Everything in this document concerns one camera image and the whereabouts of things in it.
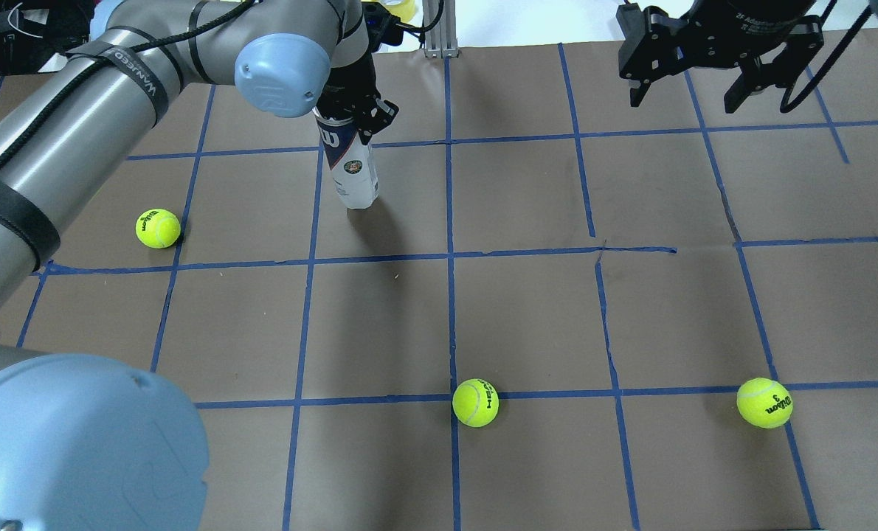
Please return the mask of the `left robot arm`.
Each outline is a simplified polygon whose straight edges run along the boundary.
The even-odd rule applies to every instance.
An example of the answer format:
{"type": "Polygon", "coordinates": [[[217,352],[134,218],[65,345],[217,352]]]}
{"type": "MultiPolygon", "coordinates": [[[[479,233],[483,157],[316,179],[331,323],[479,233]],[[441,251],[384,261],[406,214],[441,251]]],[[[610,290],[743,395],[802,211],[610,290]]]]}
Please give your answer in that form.
{"type": "MultiPolygon", "coordinates": [[[[66,65],[0,121],[0,312],[45,276],[68,229],[192,84],[231,86],[274,117],[396,112],[376,86],[378,33],[359,1],[100,1],[66,65]]],[[[5,346],[0,530],[196,530],[209,440],[152,369],[5,346]]]]}

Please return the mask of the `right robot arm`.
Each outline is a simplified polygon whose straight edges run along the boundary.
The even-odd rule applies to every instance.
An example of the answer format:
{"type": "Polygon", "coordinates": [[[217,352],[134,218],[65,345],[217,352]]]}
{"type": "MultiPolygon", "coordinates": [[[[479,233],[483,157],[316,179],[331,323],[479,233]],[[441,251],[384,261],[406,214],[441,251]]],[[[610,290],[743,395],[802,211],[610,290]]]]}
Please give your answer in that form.
{"type": "Polygon", "coordinates": [[[783,90],[780,112],[799,107],[817,88],[871,17],[870,1],[800,93],[797,81],[826,43],[823,28],[836,3],[812,13],[811,1],[695,1],[673,18],[656,6],[641,9],[625,1],[615,11],[624,36],[618,51],[618,74],[630,85],[630,105],[637,107],[661,78],[689,69],[739,71],[726,91],[725,111],[736,112],[750,95],[766,88],[783,90]]]}

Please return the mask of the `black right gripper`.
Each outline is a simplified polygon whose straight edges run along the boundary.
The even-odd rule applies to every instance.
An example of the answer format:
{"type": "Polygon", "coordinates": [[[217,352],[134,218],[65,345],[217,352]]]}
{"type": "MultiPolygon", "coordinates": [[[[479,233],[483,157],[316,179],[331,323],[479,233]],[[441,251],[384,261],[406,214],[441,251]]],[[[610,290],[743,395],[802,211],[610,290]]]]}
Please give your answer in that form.
{"type": "Polygon", "coordinates": [[[739,69],[725,93],[734,114],[750,95],[796,78],[826,43],[813,1],[695,1],[677,18],[637,3],[618,6],[619,77],[638,107],[654,82],[692,68],[739,69]]]}

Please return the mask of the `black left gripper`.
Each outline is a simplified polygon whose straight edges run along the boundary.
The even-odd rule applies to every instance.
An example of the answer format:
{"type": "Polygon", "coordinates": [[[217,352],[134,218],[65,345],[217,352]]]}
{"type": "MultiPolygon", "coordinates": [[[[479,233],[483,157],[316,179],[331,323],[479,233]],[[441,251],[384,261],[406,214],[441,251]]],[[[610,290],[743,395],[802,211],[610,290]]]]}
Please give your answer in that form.
{"type": "Polygon", "coordinates": [[[358,117],[359,138],[363,145],[370,145],[375,135],[394,122],[398,112],[398,105],[381,98],[372,53],[332,68],[321,95],[321,117],[338,121],[358,117]]]}

